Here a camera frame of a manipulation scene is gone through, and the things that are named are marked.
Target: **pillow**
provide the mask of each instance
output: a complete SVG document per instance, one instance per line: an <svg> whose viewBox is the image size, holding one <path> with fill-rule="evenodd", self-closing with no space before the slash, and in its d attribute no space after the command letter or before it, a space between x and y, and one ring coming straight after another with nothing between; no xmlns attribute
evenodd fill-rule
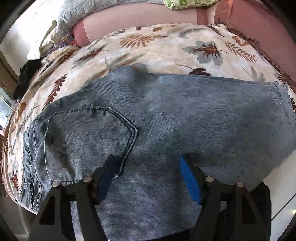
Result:
<svg viewBox="0 0 296 241"><path fill-rule="evenodd" d="M57 33L70 29L93 12L118 4L146 2L163 5L163 0L64 0L57 18Z"/></svg>
<svg viewBox="0 0 296 241"><path fill-rule="evenodd" d="M163 0L163 3L170 9L181 9L210 6L218 1L219 0Z"/></svg>

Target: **bedspread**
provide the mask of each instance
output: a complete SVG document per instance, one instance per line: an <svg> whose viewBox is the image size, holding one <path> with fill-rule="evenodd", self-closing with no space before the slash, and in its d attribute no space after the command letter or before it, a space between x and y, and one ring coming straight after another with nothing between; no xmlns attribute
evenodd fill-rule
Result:
<svg viewBox="0 0 296 241"><path fill-rule="evenodd" d="M11 114L4 137L3 183L7 194L19 205L22 205L21 192L26 188L22 184L23 133L44 107L95 78L130 65L149 73L199 74L260 83L282 79L247 41L230 33L224 25L133 27L109 34L81 49L66 46L42 63ZM290 97L295 98L287 88Z"/></svg>

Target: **pocket stitching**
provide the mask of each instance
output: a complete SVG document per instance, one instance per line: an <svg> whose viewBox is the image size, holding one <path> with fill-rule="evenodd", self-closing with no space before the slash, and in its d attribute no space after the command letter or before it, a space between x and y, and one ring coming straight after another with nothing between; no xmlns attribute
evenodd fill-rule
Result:
<svg viewBox="0 0 296 241"><path fill-rule="evenodd" d="M124 117L122 114L120 114L119 112L117 112L116 110L111 108L110 106L108 106L108 107L103 107L103 106L83 107L83 108L74 109L74 110L55 112L53 115L63 114L63 113L70 113L70 112L78 112L80 110L91 110L91 109L105 110L105 111L109 112L110 114L115 116L117 119L119 119L124 124L124 126L127 127L127 129L131 132L130 137L129 137L128 141L127 141L126 147L124 149L124 152L122 154L122 162L121 162L120 166L117 169L117 174L114 176L114 178L117 178L120 175L120 173L121 173L121 171L123 169L123 164L124 164L128 154L129 154L129 152L131 151L135 141L136 141L137 133L138 133L137 128L126 117ZM53 182L54 180L52 180L50 178L47 168L46 168L46 171L47 171L49 179L51 180L51 182ZM59 181L59 182L60 183L71 183L72 182L73 183L73 182L78 182L78 181L80 181L80 179L79 180L71 180L71 181L66 180L66 181Z"/></svg>

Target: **back pocket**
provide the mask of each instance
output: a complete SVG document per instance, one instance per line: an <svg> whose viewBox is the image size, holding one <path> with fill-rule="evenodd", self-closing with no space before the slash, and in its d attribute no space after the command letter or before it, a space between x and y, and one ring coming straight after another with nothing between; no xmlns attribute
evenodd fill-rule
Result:
<svg viewBox="0 0 296 241"><path fill-rule="evenodd" d="M79 181L113 154L122 157L117 177L136 137L136 127L111 107L55 113L48 118L44 140L48 176L62 184Z"/></svg>

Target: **denim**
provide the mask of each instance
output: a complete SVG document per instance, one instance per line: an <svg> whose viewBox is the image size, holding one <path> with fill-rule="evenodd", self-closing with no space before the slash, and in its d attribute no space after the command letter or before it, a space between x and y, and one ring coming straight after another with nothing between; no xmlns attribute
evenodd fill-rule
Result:
<svg viewBox="0 0 296 241"><path fill-rule="evenodd" d="M179 157L218 181L254 189L296 148L286 87L202 75L116 69L49 104L24 133L22 203L37 213L54 181L78 182L122 157L96 206L110 240L151 240L191 228ZM74 230L81 234L73 203Z"/></svg>

